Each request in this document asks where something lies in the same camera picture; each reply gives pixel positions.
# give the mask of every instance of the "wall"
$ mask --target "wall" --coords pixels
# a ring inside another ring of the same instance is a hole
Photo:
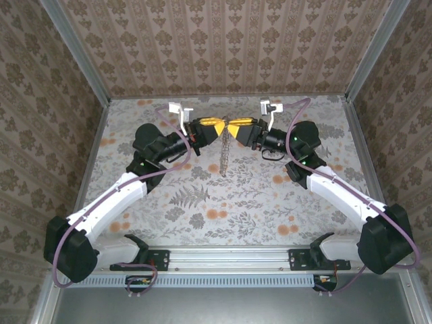
[[[25,323],[71,213],[101,106],[38,1],[0,1],[0,323]]]
[[[61,0],[111,97],[342,93],[388,0]]]
[[[412,0],[355,99],[388,203],[410,216],[432,296],[432,1]]]

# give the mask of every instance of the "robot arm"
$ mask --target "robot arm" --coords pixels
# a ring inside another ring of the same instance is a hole
[[[270,124],[273,124],[273,113],[280,111],[281,104],[271,104],[269,99],[261,99],[261,113],[271,115]],[[251,147],[252,150],[287,154],[286,132],[270,128],[262,119],[236,119],[229,123],[228,131],[236,140],[244,146]],[[382,202],[377,202],[339,178],[314,151],[319,145],[321,141],[315,123],[301,121],[296,124],[290,134],[290,152],[301,164],[326,173],[331,180],[305,170],[293,161],[286,164],[287,173],[293,182],[317,193],[338,208],[356,225],[360,233],[351,237],[328,233],[315,240],[311,248],[318,246],[318,252],[323,260],[361,261],[374,273],[386,272],[409,255],[412,248],[393,226],[369,206],[373,204],[383,211],[412,238],[406,211],[397,204],[389,207]],[[369,204],[364,204],[335,180],[361,195],[369,201]]]
[[[200,148],[216,140],[225,127],[222,119],[213,117],[189,122],[188,114],[184,113],[179,104],[170,103],[170,111],[180,114],[181,129],[197,156],[200,155]],[[72,282],[84,280],[95,268],[116,263],[145,262],[142,255],[146,254],[148,246],[139,238],[131,234],[115,240],[98,240],[98,237],[122,211],[150,193],[165,174],[141,181],[134,180],[146,174],[165,170],[161,162],[168,159],[172,159],[170,162],[174,161],[185,154],[187,148],[177,133],[164,136],[153,124],[144,124],[137,129],[132,146],[136,151],[131,164],[110,189],[66,219],[54,217],[48,223],[44,258],[53,263],[57,246],[64,233],[90,208],[96,206],[91,214],[72,230],[59,254],[57,268]],[[112,192],[114,193],[108,199],[103,199]]]

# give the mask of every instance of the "wallpaper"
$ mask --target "wallpaper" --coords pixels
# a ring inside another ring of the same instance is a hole
[[[431,71],[432,2],[412,0],[354,102],[385,198],[408,211],[430,297]]]
[[[293,103],[304,97],[273,97]],[[259,97],[170,99],[193,107],[198,117],[260,118]],[[114,100],[93,169],[87,203],[109,188],[132,160],[136,129],[153,123],[164,134],[173,130],[154,110],[167,99]],[[302,116],[317,123],[322,146],[318,154],[345,180],[367,191],[345,118],[344,100],[317,96]],[[177,115],[165,112],[178,125]],[[274,128],[287,129],[297,109],[278,114]],[[354,224],[326,200],[290,181],[282,161],[266,161],[261,153],[224,133],[194,153],[181,171],[167,174],[142,200],[127,208],[107,228],[106,237],[132,233],[151,246],[310,244],[320,235],[356,232]],[[166,167],[179,164],[164,163]]]
[[[38,1],[0,1],[0,323],[26,323],[48,220],[71,213],[101,106]]]
[[[61,0],[110,97],[343,93],[389,0]]]

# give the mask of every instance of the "white bracket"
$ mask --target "white bracket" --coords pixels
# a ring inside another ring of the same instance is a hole
[[[281,103],[271,103],[269,97],[264,97],[260,99],[261,104],[261,115],[266,116],[270,113],[270,122],[268,126],[268,131],[271,130],[273,122],[275,121],[275,113],[282,113],[284,111],[284,105]]]
[[[188,133],[186,129],[184,128],[184,123],[189,122],[189,111],[194,110],[193,108],[182,108],[181,103],[168,103],[169,105],[169,112],[170,113],[177,113],[178,121],[180,123],[180,128],[182,129],[182,132],[184,136],[187,136]]]

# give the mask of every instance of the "black mounting bracket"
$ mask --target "black mounting bracket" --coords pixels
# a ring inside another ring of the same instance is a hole
[[[131,292],[138,294],[145,291],[149,284],[152,282],[152,280],[153,275],[127,275],[124,280],[124,284],[126,287],[128,286],[128,283],[130,283],[130,286],[139,286],[129,288]]]
[[[134,241],[140,248],[136,258],[130,263],[135,265],[152,265],[157,271],[168,271],[169,266],[169,250],[150,250],[149,246],[140,238],[133,234],[126,234],[125,237]],[[111,265],[111,271],[148,271],[149,268],[144,267],[121,267],[119,265]]]
[[[319,245],[333,233],[326,233],[310,243],[310,248],[293,248],[288,250],[291,271],[306,270],[350,270],[350,261],[327,259]]]
[[[316,292],[332,292],[338,284],[338,277],[334,274],[329,275],[313,275],[315,286],[312,289]]]

